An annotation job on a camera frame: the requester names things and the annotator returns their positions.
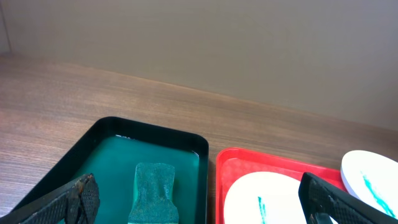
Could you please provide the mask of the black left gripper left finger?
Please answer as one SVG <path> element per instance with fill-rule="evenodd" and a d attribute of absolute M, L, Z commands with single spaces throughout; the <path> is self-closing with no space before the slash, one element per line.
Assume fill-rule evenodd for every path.
<path fill-rule="evenodd" d="M 100 207 L 99 187 L 93 174 L 84 174 L 50 193 L 1 217 L 1 223 L 90 223 Z"/>

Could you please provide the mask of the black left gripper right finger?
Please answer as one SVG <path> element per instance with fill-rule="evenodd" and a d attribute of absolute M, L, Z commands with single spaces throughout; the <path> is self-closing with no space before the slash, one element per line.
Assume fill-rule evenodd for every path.
<path fill-rule="evenodd" d="M 397 219 L 309 172 L 302 176 L 298 196 L 307 223 L 397 224 Z"/>

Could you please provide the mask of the white plate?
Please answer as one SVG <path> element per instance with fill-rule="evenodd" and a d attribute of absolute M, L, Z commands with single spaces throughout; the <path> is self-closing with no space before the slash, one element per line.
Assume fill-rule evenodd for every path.
<path fill-rule="evenodd" d="M 300 181 L 275 172 L 252 172 L 236 180 L 224 201 L 225 224 L 306 224 Z"/>
<path fill-rule="evenodd" d="M 397 162 L 370 151 L 347 152 L 341 178 L 348 193 L 392 218 L 397 218 Z"/>

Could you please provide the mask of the green scrubbing sponge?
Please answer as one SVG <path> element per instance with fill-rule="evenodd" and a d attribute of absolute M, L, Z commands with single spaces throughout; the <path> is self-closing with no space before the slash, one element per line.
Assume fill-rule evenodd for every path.
<path fill-rule="evenodd" d="M 134 176 L 133 204 L 129 224 L 177 224 L 179 214 L 173 203 L 175 167 L 141 162 Z"/>

